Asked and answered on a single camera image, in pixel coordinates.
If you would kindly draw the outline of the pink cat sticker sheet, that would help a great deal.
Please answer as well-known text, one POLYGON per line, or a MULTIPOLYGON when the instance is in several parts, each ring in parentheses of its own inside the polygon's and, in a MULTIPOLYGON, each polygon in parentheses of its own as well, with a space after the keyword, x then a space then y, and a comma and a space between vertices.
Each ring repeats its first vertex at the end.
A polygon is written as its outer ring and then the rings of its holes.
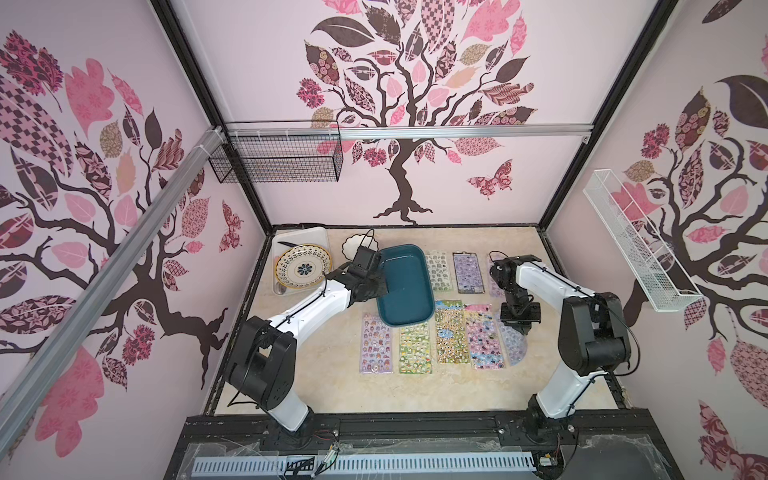
POLYGON ((466 305, 463 318, 472 366, 477 370, 503 369, 504 355, 491 306, 466 305))

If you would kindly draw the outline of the green dinosaur sticker sheet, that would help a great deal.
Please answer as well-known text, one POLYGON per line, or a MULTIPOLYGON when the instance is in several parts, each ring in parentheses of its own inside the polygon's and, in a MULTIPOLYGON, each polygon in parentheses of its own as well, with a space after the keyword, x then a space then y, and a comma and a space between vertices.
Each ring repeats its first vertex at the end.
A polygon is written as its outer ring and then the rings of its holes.
POLYGON ((432 290, 449 292, 453 290, 448 256, 443 251, 430 251, 425 254, 432 290))

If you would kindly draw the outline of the green animal sticker sheet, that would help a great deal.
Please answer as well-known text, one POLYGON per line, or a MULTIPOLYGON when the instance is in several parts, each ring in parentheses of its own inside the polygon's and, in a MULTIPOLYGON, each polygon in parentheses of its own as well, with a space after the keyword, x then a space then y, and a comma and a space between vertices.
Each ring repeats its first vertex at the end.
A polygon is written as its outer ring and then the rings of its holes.
POLYGON ((420 323, 399 329, 400 374, 431 374, 432 352, 428 323, 420 323))

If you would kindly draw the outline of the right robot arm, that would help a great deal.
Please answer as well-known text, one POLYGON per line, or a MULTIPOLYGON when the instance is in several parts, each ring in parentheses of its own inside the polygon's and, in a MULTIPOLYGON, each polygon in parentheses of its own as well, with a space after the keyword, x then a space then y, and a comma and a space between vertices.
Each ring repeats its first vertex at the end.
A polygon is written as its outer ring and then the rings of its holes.
POLYGON ((577 285, 534 255, 494 260, 489 275, 505 295, 502 325, 528 334, 541 322, 541 302, 560 315, 560 363, 527 408, 534 428, 569 417, 597 378, 631 360, 631 334, 615 294, 577 285))

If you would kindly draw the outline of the dark purple sticker sheet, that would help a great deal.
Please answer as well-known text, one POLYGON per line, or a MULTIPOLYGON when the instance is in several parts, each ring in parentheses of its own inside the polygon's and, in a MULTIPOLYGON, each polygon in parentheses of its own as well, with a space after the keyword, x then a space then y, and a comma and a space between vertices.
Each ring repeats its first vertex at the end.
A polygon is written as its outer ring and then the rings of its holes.
POLYGON ((485 287, 477 255, 471 252, 454 252, 452 259, 458 292, 484 294, 485 287))

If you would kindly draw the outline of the teal storage box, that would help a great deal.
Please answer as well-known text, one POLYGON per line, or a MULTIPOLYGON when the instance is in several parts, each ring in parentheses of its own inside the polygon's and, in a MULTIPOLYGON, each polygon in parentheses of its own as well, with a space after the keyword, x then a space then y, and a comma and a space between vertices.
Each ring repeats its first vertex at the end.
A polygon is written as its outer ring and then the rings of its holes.
POLYGON ((427 322, 435 312, 435 299, 423 250, 413 244, 380 251, 379 270, 387 293, 376 299, 384 324, 403 328, 427 322))

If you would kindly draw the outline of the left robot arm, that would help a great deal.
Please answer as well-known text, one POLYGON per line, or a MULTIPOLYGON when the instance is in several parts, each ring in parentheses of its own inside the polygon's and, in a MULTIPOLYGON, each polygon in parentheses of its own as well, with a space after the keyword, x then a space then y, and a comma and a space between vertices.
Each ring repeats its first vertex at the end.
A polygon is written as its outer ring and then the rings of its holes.
POLYGON ((309 428, 312 410, 294 388, 299 347, 332 317, 356 303, 388 293, 382 253, 359 246, 354 258, 324 276, 321 285, 293 307, 241 327, 224 380, 285 431, 309 428))

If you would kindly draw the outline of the panda sticker sheet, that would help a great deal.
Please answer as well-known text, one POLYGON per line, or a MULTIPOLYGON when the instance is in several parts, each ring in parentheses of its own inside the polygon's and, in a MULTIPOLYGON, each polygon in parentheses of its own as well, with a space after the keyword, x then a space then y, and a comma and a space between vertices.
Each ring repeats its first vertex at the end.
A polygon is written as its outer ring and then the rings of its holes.
POLYGON ((442 364, 468 364, 470 351, 464 304, 458 300, 437 301, 434 320, 437 361, 442 364))

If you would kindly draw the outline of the light blue sticker sheet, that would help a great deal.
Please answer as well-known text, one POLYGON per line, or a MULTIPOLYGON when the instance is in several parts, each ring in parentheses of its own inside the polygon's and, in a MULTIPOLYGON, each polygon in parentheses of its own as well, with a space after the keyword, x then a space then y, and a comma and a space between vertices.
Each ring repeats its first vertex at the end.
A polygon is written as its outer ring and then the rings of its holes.
POLYGON ((499 332, 508 364, 510 366, 518 365, 527 354, 528 344, 526 336, 503 323, 499 324, 499 332))

